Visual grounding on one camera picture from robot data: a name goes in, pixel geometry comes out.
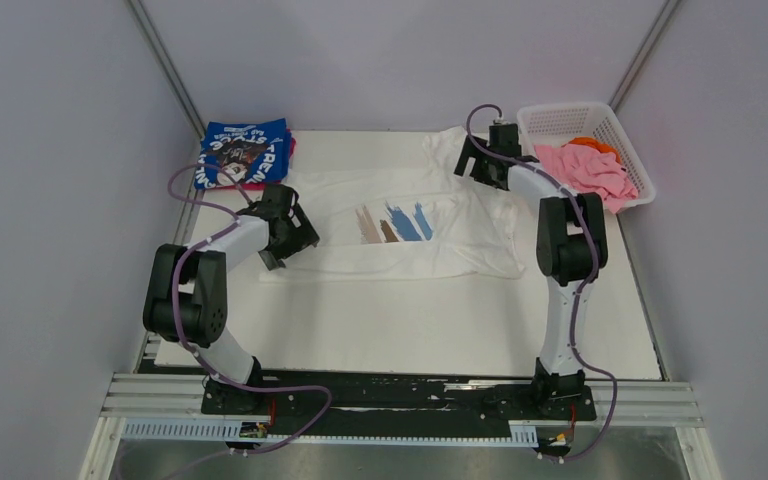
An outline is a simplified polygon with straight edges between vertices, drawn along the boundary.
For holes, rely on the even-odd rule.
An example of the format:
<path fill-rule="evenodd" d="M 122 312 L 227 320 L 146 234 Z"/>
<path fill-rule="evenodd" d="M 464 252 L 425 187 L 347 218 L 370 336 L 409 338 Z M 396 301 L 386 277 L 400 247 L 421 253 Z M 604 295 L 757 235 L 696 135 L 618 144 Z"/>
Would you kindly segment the white printed t-shirt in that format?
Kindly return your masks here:
<path fill-rule="evenodd" d="M 291 172 L 318 245 L 264 283 L 522 276 L 527 216 L 513 196 L 455 175 L 466 132 L 426 136 L 417 167 Z"/>

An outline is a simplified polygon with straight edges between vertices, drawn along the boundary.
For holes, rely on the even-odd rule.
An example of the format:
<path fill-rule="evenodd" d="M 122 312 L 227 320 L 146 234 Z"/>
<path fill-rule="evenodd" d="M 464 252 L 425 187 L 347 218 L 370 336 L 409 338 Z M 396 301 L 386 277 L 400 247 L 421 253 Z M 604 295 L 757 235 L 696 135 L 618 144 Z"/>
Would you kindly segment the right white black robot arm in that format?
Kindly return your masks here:
<path fill-rule="evenodd" d="M 556 417 L 584 394 L 587 368 L 575 341 L 592 282 L 607 262 L 601 197 L 576 193 L 523 156 L 514 124 L 494 124 L 489 138 L 466 134 L 454 173 L 505 190 L 536 212 L 536 259 L 549 292 L 547 327 L 530 387 L 531 403 L 544 417 Z"/>

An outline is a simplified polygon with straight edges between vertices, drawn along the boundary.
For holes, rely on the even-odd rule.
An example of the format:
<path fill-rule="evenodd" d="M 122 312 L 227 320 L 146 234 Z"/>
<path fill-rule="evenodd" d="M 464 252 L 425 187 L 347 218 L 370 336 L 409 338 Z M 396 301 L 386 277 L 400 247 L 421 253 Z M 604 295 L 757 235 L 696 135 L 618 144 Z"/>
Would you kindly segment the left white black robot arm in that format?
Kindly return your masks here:
<path fill-rule="evenodd" d="M 293 188 L 268 185 L 219 232 L 189 245 L 163 244 L 155 253 L 144 327 L 181 346 L 211 380 L 229 386 L 228 400 L 243 413 L 258 411 L 268 389 L 259 361 L 226 327 L 228 274 L 253 256 L 270 271 L 281 269 L 288 258 L 319 243 L 298 200 Z"/>

